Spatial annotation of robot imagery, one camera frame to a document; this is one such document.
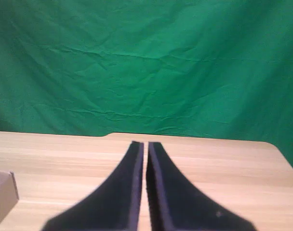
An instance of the light wood surface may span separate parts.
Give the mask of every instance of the light wood surface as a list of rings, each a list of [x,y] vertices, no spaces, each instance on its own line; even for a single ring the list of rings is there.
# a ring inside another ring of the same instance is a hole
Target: light wood surface
[[[100,185],[132,140],[162,142],[190,181],[259,231],[293,231],[293,169],[271,144],[125,133],[82,137],[15,132],[0,132],[0,170],[15,172],[20,201],[0,231],[39,231],[48,218]],[[139,230],[150,230],[145,178]]]

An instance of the green backdrop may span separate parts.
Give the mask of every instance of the green backdrop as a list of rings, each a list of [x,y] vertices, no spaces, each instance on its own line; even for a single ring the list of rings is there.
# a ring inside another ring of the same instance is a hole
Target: green backdrop
[[[267,141],[293,166],[293,0],[0,0],[0,130]]]

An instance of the cardboard box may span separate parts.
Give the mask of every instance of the cardboard box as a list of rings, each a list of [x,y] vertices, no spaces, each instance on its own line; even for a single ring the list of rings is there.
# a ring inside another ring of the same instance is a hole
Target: cardboard box
[[[14,174],[0,171],[0,223],[18,200],[19,196]]]

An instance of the table surface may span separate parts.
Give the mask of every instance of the table surface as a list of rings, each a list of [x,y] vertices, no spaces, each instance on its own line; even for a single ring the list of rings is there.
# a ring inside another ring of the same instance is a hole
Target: table surface
[[[0,132],[0,170],[15,173],[20,201],[0,231],[39,231],[90,194],[132,140],[160,141],[183,174],[259,231],[293,231],[293,169],[265,142],[112,133],[104,137]],[[145,143],[144,172],[147,163]],[[139,230],[149,231],[145,177]]]

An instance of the wooden table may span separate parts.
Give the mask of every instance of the wooden table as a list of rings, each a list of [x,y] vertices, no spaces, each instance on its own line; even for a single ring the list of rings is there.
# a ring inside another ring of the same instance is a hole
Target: wooden table
[[[15,132],[0,132],[0,170],[15,172],[20,201],[0,231],[39,231],[48,218],[100,185],[132,140],[162,142],[189,180],[259,231],[293,231],[293,169],[271,144],[126,133],[82,137]],[[145,179],[139,230],[150,230]]]

